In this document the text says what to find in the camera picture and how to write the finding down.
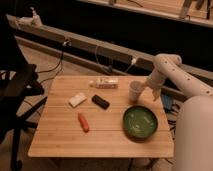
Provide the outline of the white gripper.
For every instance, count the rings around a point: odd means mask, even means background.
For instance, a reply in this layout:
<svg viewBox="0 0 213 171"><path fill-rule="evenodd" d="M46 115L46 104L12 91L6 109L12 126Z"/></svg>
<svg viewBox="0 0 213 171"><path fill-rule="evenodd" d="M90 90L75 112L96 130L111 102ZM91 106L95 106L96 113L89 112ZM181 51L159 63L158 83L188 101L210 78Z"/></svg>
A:
<svg viewBox="0 0 213 171"><path fill-rule="evenodd" d="M156 101L161 94L160 88L163 84L163 77L159 72L152 72L146 81L141 82L141 91L144 91L147 87L150 87L151 89L154 89L152 91L154 101Z"/></svg>

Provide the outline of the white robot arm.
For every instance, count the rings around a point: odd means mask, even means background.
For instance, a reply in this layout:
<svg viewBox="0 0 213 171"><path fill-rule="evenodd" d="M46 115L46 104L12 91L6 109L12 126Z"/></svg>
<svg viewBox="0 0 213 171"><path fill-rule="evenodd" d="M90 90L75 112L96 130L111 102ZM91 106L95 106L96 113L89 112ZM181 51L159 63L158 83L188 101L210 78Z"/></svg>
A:
<svg viewBox="0 0 213 171"><path fill-rule="evenodd" d="M157 100L170 79L187 98L176 122L173 171L213 171L213 87L182 70L181 63L176 54L156 55L143 87Z"/></svg>

